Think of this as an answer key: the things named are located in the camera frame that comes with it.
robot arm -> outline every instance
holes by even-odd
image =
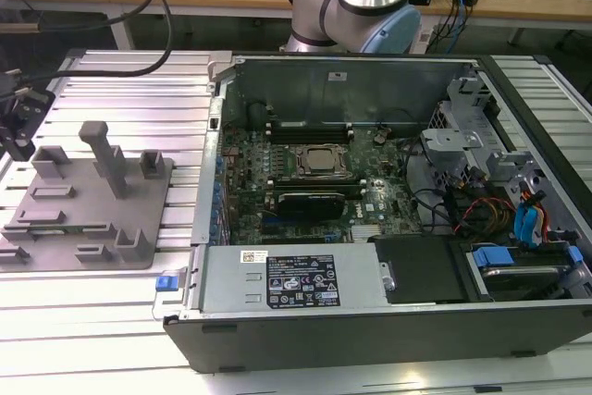
[[[419,23],[408,0],[294,0],[286,51],[402,53]]]

warning label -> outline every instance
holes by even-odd
[[[333,255],[268,256],[267,305],[272,309],[340,305]]]

connector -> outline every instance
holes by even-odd
[[[539,190],[535,194],[533,194],[530,198],[528,198],[526,201],[524,201],[524,205],[526,205],[527,207],[530,207],[532,205],[536,205],[536,204],[540,203],[546,197],[547,197],[547,194],[544,191]]]

blue tab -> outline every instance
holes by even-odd
[[[584,262],[584,256],[582,256],[580,249],[578,249],[576,246],[570,245],[567,248],[567,253],[570,254],[570,257],[572,258],[574,264],[577,265],[582,264]]]
[[[156,291],[179,290],[179,277],[158,277],[156,279]]]
[[[513,265],[514,260],[508,250],[508,247],[492,245],[489,247],[480,247],[473,252],[473,257],[477,267],[488,267],[491,265]]]

metal case panel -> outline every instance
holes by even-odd
[[[165,331],[204,373],[530,356],[589,332],[586,307],[169,319]]]

